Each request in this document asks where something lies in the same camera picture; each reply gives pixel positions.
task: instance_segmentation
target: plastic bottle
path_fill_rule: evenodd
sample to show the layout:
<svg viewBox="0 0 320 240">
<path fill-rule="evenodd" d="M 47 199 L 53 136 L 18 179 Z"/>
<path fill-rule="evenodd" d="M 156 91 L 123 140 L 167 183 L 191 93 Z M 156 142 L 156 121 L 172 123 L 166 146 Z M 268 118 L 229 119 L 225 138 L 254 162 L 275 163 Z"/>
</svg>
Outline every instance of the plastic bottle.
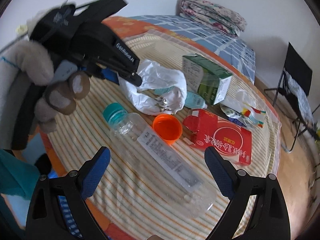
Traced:
<svg viewBox="0 0 320 240">
<path fill-rule="evenodd" d="M 149 181 L 152 191 L 185 216 L 197 217 L 215 201 L 215 188 L 194 172 L 137 113 L 128 113 L 113 103 L 103 112 L 110 126 L 111 148 L 139 176 Z"/>
<path fill-rule="evenodd" d="M 155 95 L 163 95 L 164 93 L 168 93 L 172 90 L 173 87 L 169 87 L 169 88 L 159 88 L 159 89 L 155 89 L 154 94 Z M 208 106 L 205 103 L 205 100 L 199 96 L 196 93 L 193 93 L 191 91 L 188 91 L 187 93 L 187 98 L 186 101 L 184 103 L 184 106 L 187 108 L 202 108 L 202 109 L 206 109 L 208 108 Z"/>
</svg>

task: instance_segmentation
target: chair backrest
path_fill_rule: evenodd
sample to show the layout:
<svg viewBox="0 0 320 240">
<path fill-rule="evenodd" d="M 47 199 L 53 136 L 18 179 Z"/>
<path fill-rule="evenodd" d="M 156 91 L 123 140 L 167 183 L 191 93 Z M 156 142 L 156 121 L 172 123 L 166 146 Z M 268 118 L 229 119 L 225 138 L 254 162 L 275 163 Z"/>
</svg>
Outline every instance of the chair backrest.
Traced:
<svg viewBox="0 0 320 240">
<path fill-rule="evenodd" d="M 308 96 L 311 87 L 312 69 L 308 67 L 290 43 L 284 68 Z"/>
</svg>

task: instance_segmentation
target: green and white box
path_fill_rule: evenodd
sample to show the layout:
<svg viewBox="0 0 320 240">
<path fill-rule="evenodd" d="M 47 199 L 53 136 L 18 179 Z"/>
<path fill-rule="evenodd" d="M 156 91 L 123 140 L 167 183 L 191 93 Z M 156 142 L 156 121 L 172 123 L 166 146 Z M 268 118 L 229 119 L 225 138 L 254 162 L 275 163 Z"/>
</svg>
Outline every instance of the green and white box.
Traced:
<svg viewBox="0 0 320 240">
<path fill-rule="evenodd" d="M 182 71 L 188 90 L 198 93 L 211 106 L 224 100 L 232 73 L 197 54 L 185 55 L 182 58 Z"/>
</svg>

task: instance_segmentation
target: orange cup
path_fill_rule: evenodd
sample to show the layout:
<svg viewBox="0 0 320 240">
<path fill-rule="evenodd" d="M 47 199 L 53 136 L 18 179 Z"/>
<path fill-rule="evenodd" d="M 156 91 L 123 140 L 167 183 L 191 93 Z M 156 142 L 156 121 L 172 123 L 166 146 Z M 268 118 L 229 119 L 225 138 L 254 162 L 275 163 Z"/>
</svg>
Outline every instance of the orange cup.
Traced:
<svg viewBox="0 0 320 240">
<path fill-rule="evenodd" d="M 172 145 L 182 135 L 182 125 L 170 114 L 160 114 L 152 124 L 153 130 L 169 145 Z"/>
</svg>

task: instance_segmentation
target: wooden floor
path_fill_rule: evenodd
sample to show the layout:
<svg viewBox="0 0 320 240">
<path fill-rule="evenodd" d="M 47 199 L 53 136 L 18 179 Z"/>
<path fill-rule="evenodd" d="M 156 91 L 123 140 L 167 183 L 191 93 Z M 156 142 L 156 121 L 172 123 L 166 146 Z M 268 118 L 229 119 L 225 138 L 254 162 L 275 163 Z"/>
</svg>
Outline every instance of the wooden floor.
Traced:
<svg viewBox="0 0 320 240">
<path fill-rule="evenodd" d="M 263 92 L 265 85 L 255 79 L 255 86 Z M 292 120 L 287 118 L 275 107 L 282 123 L 281 141 L 291 147 L 295 127 Z M 281 148 L 278 181 L 284 194 L 289 213 L 291 239 L 295 239 L 307 223 L 308 204 L 310 201 L 309 181 L 313 178 L 314 163 L 312 155 L 303 138 L 298 139 L 293 151 L 288 154 Z"/>
</svg>

